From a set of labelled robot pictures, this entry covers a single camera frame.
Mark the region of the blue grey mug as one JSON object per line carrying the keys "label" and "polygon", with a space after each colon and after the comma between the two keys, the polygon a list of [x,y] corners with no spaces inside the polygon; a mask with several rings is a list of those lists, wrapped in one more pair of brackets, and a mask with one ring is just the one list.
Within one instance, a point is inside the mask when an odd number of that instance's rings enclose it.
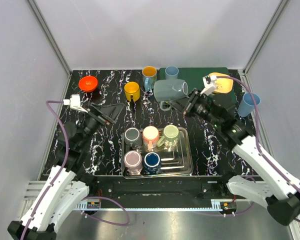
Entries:
{"label": "blue grey mug", "polygon": [[182,99],[188,94],[189,87],[183,79],[164,79],[154,83],[153,95],[163,111],[169,111],[172,108],[167,102]]}

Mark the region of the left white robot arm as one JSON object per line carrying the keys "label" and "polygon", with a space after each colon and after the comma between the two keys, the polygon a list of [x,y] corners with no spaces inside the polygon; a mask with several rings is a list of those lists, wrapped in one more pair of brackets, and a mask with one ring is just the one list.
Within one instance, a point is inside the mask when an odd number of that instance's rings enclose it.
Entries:
{"label": "left white robot arm", "polygon": [[7,231],[14,240],[54,240],[57,232],[75,206],[84,198],[98,193],[96,179],[83,170],[89,145],[101,126],[115,123],[124,108],[123,103],[97,105],[86,108],[80,104],[73,110],[85,115],[84,121],[62,123],[58,142],[62,149],[56,154],[50,174],[34,203],[19,221],[12,221]]}

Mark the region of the yellow ribbed mug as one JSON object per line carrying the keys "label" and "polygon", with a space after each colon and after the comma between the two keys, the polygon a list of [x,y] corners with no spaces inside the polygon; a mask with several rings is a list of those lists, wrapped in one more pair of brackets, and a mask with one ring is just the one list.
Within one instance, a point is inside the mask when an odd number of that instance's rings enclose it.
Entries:
{"label": "yellow ribbed mug", "polygon": [[126,83],[124,86],[124,93],[129,102],[136,102],[141,96],[139,84],[134,81]]}

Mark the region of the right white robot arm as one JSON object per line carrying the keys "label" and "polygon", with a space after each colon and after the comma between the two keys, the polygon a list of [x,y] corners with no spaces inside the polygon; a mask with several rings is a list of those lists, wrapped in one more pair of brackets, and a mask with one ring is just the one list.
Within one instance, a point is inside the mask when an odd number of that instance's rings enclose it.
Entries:
{"label": "right white robot arm", "polygon": [[266,208],[283,226],[297,219],[300,215],[300,180],[275,161],[259,144],[256,134],[236,118],[236,105],[231,97],[220,94],[208,97],[197,89],[190,94],[169,90],[164,96],[167,98],[165,103],[184,116],[198,116],[211,124],[221,136],[223,145],[244,159],[267,184],[267,187],[261,187],[234,175],[217,185],[220,197],[239,195],[253,201]]}

